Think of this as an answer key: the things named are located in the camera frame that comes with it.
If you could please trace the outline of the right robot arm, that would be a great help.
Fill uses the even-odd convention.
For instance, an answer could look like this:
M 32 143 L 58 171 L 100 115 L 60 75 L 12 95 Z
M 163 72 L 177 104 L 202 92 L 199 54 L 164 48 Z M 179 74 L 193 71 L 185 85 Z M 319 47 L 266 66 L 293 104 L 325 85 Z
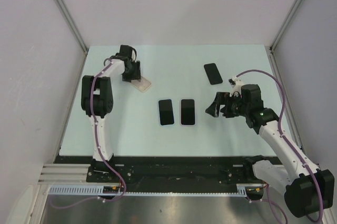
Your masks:
M 260 179 L 273 187 L 295 217 L 333 206 L 333 174 L 328 169 L 321 170 L 279 128 L 280 118 L 264 106 L 258 85 L 235 85 L 231 93 L 216 93 L 205 112 L 214 118 L 242 116 L 248 127 L 267 142 L 285 169 L 276 168 L 263 156 L 255 156 L 246 161 L 243 177 L 248 182 Z

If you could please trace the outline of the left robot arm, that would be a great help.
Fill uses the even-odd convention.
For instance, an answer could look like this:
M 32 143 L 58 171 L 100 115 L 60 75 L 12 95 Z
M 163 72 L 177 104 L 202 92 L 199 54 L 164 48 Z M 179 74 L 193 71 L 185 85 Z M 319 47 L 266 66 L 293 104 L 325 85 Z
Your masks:
M 124 82 L 141 80 L 141 63 L 136 49 L 121 45 L 119 52 L 105 59 L 103 68 L 96 75 L 82 78 L 81 108 L 89 117 L 94 134 L 93 159 L 108 162 L 113 157 L 110 133 L 106 126 L 107 117 L 112 112 L 114 99 L 112 79 L 121 77 Z

